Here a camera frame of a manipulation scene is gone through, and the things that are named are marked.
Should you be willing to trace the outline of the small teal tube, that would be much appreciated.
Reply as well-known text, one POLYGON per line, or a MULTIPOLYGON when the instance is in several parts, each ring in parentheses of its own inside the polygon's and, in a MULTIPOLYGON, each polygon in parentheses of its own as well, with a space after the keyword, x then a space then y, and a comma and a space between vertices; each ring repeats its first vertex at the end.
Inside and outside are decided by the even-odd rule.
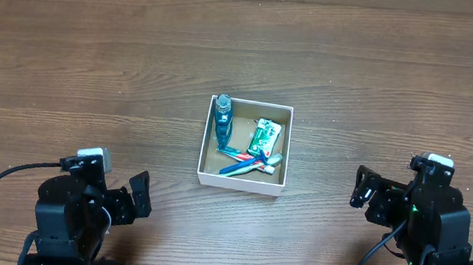
MULTIPOLYGON (((238 162, 247 162, 247 161, 252 161, 254 159, 254 156, 252 156, 249 153, 243 153, 242 151, 238 149, 231 148, 230 146, 226 147, 218 147, 217 151, 221 152, 222 154, 226 156, 230 156, 230 158, 233 158, 234 160, 237 160, 238 162)), ((260 160, 256 160, 255 163, 259 163, 260 167, 257 167, 257 169, 265 174, 274 174, 275 173, 275 167, 272 165, 264 165, 263 162, 260 160)))

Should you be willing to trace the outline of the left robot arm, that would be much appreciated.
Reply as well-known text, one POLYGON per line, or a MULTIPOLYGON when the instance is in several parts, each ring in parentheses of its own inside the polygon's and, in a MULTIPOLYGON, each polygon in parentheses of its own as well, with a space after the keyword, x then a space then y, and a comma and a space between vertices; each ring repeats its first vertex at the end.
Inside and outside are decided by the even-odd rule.
POLYGON ((150 215, 149 173, 133 176, 131 190, 111 190, 102 168, 65 164, 63 169, 67 175, 38 189, 38 230, 27 236, 17 265, 123 265, 97 256, 112 226, 150 215))

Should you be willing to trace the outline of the blue razor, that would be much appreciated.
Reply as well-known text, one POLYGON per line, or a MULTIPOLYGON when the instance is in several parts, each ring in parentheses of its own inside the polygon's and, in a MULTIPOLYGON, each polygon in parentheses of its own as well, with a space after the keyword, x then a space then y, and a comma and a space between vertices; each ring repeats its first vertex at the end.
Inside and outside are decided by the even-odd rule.
POLYGON ((219 173, 225 174, 228 172, 236 171, 239 168, 245 168, 245 167, 251 166, 252 164, 255 164, 256 160, 260 160, 261 162, 263 162, 264 165, 268 163, 268 157, 265 155, 265 152, 261 150, 259 153, 259 156, 254 156, 254 159, 252 161, 238 162, 232 166, 228 166, 228 167, 225 167, 224 169, 221 169, 219 173))

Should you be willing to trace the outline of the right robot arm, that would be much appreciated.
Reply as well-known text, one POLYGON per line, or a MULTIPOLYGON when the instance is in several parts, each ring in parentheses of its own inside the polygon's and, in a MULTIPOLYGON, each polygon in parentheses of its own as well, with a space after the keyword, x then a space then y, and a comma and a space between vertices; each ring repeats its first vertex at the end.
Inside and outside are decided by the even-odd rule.
POLYGON ((409 265, 473 265, 471 216, 462 193, 451 185, 453 168, 422 162, 412 168, 415 178, 408 184, 358 168, 351 206, 365 208, 367 221, 391 230, 360 263, 393 239, 409 265))

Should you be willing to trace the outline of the green white packet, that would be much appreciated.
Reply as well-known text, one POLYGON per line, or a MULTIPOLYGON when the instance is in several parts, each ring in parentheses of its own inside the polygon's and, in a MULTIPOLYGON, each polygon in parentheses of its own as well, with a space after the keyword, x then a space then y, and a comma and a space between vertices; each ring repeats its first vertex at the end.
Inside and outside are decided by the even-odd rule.
POLYGON ((247 153, 252 156, 271 157, 278 137, 283 131, 283 126, 270 119, 260 118, 256 123, 256 131, 248 144, 247 153))

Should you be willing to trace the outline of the green white toothbrush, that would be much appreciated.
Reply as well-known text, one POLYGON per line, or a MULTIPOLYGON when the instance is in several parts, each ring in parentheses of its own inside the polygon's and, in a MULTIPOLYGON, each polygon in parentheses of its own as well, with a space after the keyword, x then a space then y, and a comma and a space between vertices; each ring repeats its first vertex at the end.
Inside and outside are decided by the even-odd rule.
POLYGON ((221 153, 237 161, 234 165, 227 166, 219 171, 220 176, 225 177, 247 174, 254 170, 271 175, 275 173, 275 165, 282 161, 282 154, 280 153, 268 157, 266 161, 262 161, 251 154, 240 153, 237 150, 222 150, 221 153))

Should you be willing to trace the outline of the blue mouthwash bottle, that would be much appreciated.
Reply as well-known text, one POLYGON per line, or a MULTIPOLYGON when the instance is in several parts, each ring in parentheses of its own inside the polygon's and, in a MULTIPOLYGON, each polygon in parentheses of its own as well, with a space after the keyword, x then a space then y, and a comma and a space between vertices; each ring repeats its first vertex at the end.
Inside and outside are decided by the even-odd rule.
POLYGON ((220 94, 215 101, 215 135, 218 146, 221 147, 221 149, 228 145, 233 132, 234 109, 232 103, 232 98, 229 95, 223 93, 220 94))

